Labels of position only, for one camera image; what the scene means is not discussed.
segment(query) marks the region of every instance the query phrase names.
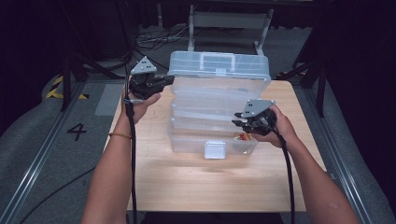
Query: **clear plastic box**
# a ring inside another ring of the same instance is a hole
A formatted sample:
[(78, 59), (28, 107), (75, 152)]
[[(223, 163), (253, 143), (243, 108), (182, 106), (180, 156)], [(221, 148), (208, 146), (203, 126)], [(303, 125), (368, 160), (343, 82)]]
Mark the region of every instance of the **clear plastic box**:
[(175, 76), (168, 129), (174, 151), (217, 159), (253, 151), (258, 142), (235, 140), (243, 131), (232, 120), (270, 84), (265, 56), (175, 51), (168, 75)]

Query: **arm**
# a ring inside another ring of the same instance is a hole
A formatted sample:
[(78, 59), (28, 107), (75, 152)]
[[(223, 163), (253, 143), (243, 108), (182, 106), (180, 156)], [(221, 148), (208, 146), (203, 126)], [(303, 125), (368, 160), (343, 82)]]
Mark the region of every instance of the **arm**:
[[(144, 103), (134, 105), (135, 123), (160, 96), (154, 94)], [(122, 104), (113, 133), (130, 135), (131, 126), (124, 107)], [(111, 136), (93, 173), (81, 223), (125, 223), (132, 185), (131, 156), (131, 139)]]
[[(306, 211), (313, 223), (359, 223), (347, 197), (320, 168), (304, 143), (298, 138), (289, 119), (277, 106), (271, 109), (277, 117), (276, 127), (286, 140), (286, 146), (300, 178)], [(257, 140), (280, 147), (274, 133), (253, 134)]]

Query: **metal frame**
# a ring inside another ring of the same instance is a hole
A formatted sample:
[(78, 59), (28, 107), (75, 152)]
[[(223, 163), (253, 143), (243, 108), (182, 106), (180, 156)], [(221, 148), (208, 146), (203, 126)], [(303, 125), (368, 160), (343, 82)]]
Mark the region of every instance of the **metal frame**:
[(8, 206), (6, 207), (3, 215), (0, 217), (0, 224), (13, 223), (16, 215), (20, 211), (24, 201), (26, 200), (30, 190), (32, 189), (35, 181), (38, 178), (48, 156), (53, 150), (56, 139), (58, 138), (59, 131), (64, 125), (64, 122), (73, 108), (73, 104), (78, 99), (82, 90), (84, 89), (85, 83), (78, 82), (72, 93), (72, 101), (64, 112), (60, 112), (55, 122), (53, 123), (49, 134), (44, 141), (41, 148), (38, 150), (35, 159), (33, 160), (30, 167), (27, 169), (20, 185), (12, 196)]
[(262, 45), (267, 36), (273, 13), (273, 9), (269, 9), (266, 14), (200, 12), (195, 11), (194, 5), (190, 5), (188, 51), (194, 51), (194, 27), (227, 27), (261, 29), (260, 40), (254, 41), (254, 46), (258, 55), (264, 55)]
[(343, 187), (344, 193), (352, 204), (355, 212), (357, 213), (361, 224), (371, 224), (373, 221), (371, 220), (369, 213), (366, 207), (361, 200), (361, 196), (359, 194), (358, 188), (356, 186), (355, 180), (350, 173), (347, 164), (344, 162), (337, 145), (332, 137), (332, 133), (329, 130), (329, 126), (326, 120), (317, 113), (316, 109), (316, 99), (313, 92), (309, 89), (304, 89), (304, 95), (308, 100), (308, 104), (315, 115), (315, 121), (318, 124), (320, 130), (323, 133), (325, 138), (326, 148), (329, 149), (329, 156), (332, 160), (332, 164), (334, 165), (334, 169), (339, 176), (341, 185)]

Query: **wooden table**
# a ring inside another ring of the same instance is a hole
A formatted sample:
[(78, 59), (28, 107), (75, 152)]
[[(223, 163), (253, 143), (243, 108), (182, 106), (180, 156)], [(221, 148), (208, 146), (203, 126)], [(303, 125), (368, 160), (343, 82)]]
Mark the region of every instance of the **wooden table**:
[[(285, 212), (290, 210), (286, 163), (280, 148), (259, 143), (251, 155), (206, 160), (172, 151), (167, 135), (173, 93), (165, 88), (136, 125), (136, 197), (141, 211)], [(319, 165), (325, 169), (292, 86), (272, 81), (262, 99), (274, 99)], [(116, 112), (113, 125), (120, 114)], [(296, 211), (305, 211), (293, 167)]]

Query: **number 4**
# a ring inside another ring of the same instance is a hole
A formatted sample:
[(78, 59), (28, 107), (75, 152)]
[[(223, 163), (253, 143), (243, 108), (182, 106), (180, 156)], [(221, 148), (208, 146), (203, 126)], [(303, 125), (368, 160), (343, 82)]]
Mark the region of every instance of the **number 4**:
[(67, 130), (67, 132), (68, 132), (68, 133), (76, 133), (77, 136), (76, 136), (75, 141), (78, 141), (79, 135), (80, 135), (81, 133), (86, 133), (86, 132), (87, 132), (87, 131), (82, 130), (82, 128), (84, 128), (84, 124), (79, 123), (78, 125), (74, 126), (73, 128)]

